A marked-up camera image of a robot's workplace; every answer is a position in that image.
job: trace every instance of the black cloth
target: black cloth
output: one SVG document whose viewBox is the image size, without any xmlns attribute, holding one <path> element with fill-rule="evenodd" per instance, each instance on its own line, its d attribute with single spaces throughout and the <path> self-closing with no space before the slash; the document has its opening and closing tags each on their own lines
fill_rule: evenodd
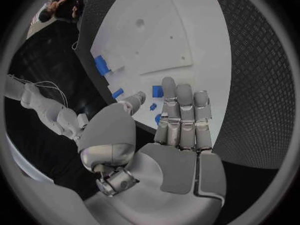
<svg viewBox="0 0 300 225">
<path fill-rule="evenodd" d="M 77 7 L 77 17 L 73 18 L 73 7 Z M 64 20 L 67 22 L 77 22 L 79 16 L 82 14 L 84 9 L 84 0 L 66 0 L 61 5 L 58 6 L 55 12 L 55 18 L 59 20 Z"/>
</svg>

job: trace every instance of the white table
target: white table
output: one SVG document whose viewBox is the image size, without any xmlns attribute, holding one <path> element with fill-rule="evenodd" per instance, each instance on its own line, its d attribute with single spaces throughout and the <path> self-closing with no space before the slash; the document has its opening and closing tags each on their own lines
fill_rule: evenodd
<svg viewBox="0 0 300 225">
<path fill-rule="evenodd" d="M 138 91 L 146 101 L 133 118 L 156 129 L 163 98 L 152 97 L 152 86 L 166 76 L 193 91 L 207 90 L 214 144 L 225 116 L 231 84 L 231 47 L 217 0 L 116 0 L 91 47 L 111 72 L 109 90 L 122 88 L 122 100 Z M 155 103 L 157 108 L 150 111 Z"/>
</svg>

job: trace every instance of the hole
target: hole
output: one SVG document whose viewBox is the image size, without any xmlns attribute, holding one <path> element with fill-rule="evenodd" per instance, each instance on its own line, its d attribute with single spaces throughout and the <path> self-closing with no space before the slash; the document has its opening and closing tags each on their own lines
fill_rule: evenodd
<svg viewBox="0 0 300 225">
<path fill-rule="evenodd" d="M 143 29 L 145 27 L 145 22 L 143 19 L 138 19 L 135 22 L 135 25 L 139 28 L 139 29 Z"/>
</svg>

